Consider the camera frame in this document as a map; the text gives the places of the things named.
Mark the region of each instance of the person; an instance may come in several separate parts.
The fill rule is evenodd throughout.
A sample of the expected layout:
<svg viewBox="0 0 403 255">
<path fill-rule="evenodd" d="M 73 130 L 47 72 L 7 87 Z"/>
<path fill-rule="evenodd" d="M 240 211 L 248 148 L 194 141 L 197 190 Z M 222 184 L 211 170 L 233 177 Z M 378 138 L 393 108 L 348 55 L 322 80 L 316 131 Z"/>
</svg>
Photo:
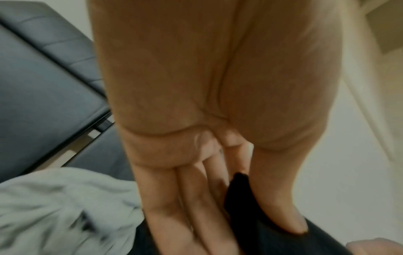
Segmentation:
<svg viewBox="0 0 403 255">
<path fill-rule="evenodd" d="M 88 7 L 108 101 L 160 252 L 241 254 L 222 209 L 237 172 L 249 175 L 278 226 L 306 232 L 291 190 L 337 92 L 337 1 Z"/>
</svg>

